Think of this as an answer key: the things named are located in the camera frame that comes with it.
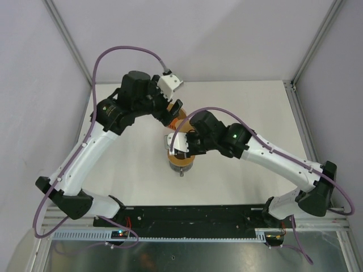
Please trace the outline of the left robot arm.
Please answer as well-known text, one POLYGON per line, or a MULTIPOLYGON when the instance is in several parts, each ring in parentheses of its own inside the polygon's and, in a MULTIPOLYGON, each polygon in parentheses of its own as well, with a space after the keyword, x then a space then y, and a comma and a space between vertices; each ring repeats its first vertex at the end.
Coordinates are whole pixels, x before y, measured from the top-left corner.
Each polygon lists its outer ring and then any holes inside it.
POLYGON ((101 155, 137 117, 151 115, 163 126, 177 118, 183 103, 172 101, 183 81, 172 73, 150 76, 130 71, 121 86, 97 103, 86 133, 51 177, 40 176, 35 185, 69 218, 103 216, 112 226, 125 221, 123 204, 115 197, 83 190, 83 182, 101 155))

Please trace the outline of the wooden ring dripper stand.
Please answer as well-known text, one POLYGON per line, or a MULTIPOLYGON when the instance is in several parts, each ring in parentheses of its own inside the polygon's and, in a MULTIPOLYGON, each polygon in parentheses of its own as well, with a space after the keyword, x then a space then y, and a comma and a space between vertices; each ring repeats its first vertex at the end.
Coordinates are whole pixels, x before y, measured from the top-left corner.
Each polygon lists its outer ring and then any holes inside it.
POLYGON ((190 158, 182 158, 179 155, 170 155, 167 152, 167 157, 169 162, 177 167, 186 167, 193 163, 195 156, 191 156, 190 158))

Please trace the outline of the orange coffee filter holder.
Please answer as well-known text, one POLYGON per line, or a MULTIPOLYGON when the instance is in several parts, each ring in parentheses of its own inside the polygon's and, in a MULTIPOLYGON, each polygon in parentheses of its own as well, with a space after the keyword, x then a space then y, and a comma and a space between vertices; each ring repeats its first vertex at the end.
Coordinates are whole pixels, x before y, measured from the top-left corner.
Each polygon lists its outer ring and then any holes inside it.
MULTIPOLYGON (((186 111, 181 108, 179 110, 179 115, 175 117, 171 123, 167 126, 169 129, 175 131, 180 124, 184 121, 184 119, 187 117, 186 111)), ((183 124, 183 126, 179 129, 179 132, 181 133, 187 133, 192 129, 192 126, 190 125, 189 121, 187 120, 186 123, 183 124)))

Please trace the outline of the single brown paper filter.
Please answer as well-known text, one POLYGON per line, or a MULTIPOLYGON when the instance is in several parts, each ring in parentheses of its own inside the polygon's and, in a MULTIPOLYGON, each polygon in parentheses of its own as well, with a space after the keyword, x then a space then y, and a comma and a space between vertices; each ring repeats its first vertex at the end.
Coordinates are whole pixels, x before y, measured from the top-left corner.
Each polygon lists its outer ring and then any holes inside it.
POLYGON ((180 133, 187 133, 193 130, 193 127, 190 125, 189 120, 187 120, 184 124, 182 124, 184 120, 178 120, 175 124, 176 128, 179 129, 180 133))

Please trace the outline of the glass coffee server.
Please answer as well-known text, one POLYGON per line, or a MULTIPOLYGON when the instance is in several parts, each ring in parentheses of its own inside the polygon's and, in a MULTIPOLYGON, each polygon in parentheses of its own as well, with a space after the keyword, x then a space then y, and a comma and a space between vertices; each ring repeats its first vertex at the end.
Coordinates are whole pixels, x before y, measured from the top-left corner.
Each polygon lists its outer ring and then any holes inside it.
POLYGON ((193 167, 193 163, 190 163, 186 166, 178 166, 178 165, 175 165, 175 164, 172 164, 171 162, 169 162, 169 165, 170 165, 170 168, 174 172, 178 173, 180 177, 183 177, 184 174, 193 167))

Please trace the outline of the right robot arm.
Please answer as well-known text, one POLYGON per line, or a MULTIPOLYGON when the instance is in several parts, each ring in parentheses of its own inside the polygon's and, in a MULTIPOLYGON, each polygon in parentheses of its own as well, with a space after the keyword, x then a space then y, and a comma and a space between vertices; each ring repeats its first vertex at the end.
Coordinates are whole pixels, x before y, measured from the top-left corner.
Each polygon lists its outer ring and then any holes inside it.
POLYGON ((188 157, 217 150, 227 158, 258 164, 296 186, 291 192, 267 200, 261 214, 267 227, 277 226, 290 215, 326 215, 334 189, 328 179, 333 179, 337 170, 334 163, 319 164, 286 154, 242 124, 225 126, 207 110, 196 113, 189 123, 192 130, 186 133, 188 157))

